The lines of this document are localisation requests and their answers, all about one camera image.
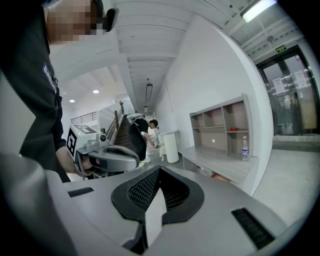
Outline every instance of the green exit sign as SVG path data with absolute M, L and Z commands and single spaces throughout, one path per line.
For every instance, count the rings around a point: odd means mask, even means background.
M 281 52 L 285 51 L 286 49 L 287 49 L 287 47 L 282 45 L 282 46 L 276 48 L 275 50 L 276 50 L 277 53 L 281 53 Z

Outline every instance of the black t-shirt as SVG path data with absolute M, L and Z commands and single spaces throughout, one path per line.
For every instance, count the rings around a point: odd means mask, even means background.
M 130 125 L 130 129 L 129 132 L 132 133 L 140 133 L 140 132 L 144 132 L 144 133 L 148 133 L 148 122 L 144 119 L 137 119 L 135 121 L 135 123 L 137 124 L 137 126 L 135 124 Z
M 69 180 L 56 157 L 66 145 L 62 139 L 62 98 L 49 54 L 44 9 L 21 33 L 17 47 L 3 72 L 15 92 L 35 115 L 20 153 L 36 160 L 45 170 L 58 172 L 63 182 Z

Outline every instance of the fluorescent light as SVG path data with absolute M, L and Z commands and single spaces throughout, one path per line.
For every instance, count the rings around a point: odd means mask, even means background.
M 150 101 L 150 99 L 151 99 L 152 88 L 153 88 L 152 84 L 146 85 L 146 90 L 145 90 L 145 100 L 146 101 Z
M 243 19 L 246 22 L 251 21 L 254 17 L 258 16 L 260 13 L 262 13 L 265 9 L 269 8 L 270 6 L 277 3 L 277 0 L 261 0 L 254 4 L 253 6 L 249 7 L 248 10 L 245 10 L 243 15 Z

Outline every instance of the person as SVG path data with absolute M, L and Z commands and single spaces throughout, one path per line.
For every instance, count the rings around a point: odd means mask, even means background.
M 128 130 L 129 139 L 132 141 L 132 144 L 135 147 L 135 153 L 138 155 L 140 159 L 140 167 L 150 162 L 150 159 L 146 158 L 147 143 L 145 139 L 151 145 L 154 144 L 148 134 L 148 127 L 150 127 L 151 129 L 157 128 L 158 121 L 154 119 L 148 123 L 144 119 L 137 119 L 133 124 L 130 125 Z
M 97 24 L 103 22 L 103 3 L 61 0 L 49 8 L 40 6 L 34 13 L 2 70 L 35 115 L 20 154 L 36 160 L 45 170 L 57 172 L 62 182 L 69 182 L 66 173 L 78 172 L 62 139 L 62 97 L 50 62 L 49 46 L 92 35 Z M 86 170 L 92 167 L 88 158 L 82 160 L 82 165 Z

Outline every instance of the plastic bottle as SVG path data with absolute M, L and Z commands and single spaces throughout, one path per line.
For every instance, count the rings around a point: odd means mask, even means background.
M 243 136 L 241 159 L 242 159 L 242 161 L 249 160 L 249 148 L 248 148 L 247 136 Z

